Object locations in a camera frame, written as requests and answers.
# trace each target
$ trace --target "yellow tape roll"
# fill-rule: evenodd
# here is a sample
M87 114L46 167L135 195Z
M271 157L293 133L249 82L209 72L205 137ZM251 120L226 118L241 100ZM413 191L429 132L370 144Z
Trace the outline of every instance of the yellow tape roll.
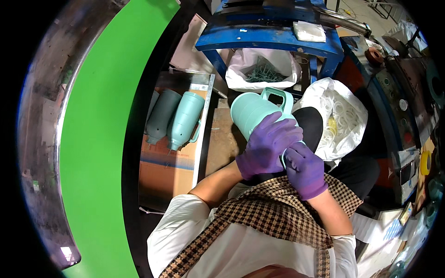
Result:
M420 173L424 176L428 176L430 169L431 169L431 152L424 151L422 152L422 156L420 158Z

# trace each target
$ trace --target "purple work glove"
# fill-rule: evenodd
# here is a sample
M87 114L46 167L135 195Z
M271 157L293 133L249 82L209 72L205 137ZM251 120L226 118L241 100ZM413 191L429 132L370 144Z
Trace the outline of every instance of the purple work glove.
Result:
M324 163L305 144L292 144L284 154L287 178L292 187L297 190L300 199L312 199L327 188L324 181Z
M291 144L303 139L303 129L294 119L278 121L281 112L267 115L252 131L246 150L236 157L243 179L250 180L261 173L283 171L279 157Z

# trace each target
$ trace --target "houndstooth scarf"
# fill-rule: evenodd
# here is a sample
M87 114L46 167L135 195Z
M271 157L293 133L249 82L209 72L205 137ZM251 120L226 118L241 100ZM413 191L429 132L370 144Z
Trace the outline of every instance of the houndstooth scarf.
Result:
M324 174L328 190L351 217L361 201L345 184ZM244 191L239 197L224 201L214 220L159 275L160 278L183 276L231 223L238 223L271 237L301 243L315 249L316 277L330 276L328 250L332 238L320 226L317 212L298 198L287 176L273 178Z

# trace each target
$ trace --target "black pants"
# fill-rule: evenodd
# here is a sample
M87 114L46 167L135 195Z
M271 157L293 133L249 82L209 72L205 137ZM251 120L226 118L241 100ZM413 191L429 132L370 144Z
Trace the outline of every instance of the black pants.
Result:
M323 119L317 109L305 107L293 113L298 125L303 129L303 141L306 146L315 152L323 133ZM325 172L330 168L325 165ZM360 199L364 199L374 186L380 174L377 161L371 157L342 158L341 162L330 173ZM265 173L254 176L249 181L243 181L246 185L257 185L263 181L286 175L286 171L278 173Z

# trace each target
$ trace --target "metal rod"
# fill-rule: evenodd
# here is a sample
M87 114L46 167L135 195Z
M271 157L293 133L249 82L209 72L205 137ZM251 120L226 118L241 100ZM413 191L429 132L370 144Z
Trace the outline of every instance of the metal rod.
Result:
M371 34L371 29L367 24L361 23L360 21L357 21L353 18L341 15L328 9L322 9L315 6L313 7L313 9L314 11L319 13L320 21L322 21L321 23L326 22L336 24L363 35Z

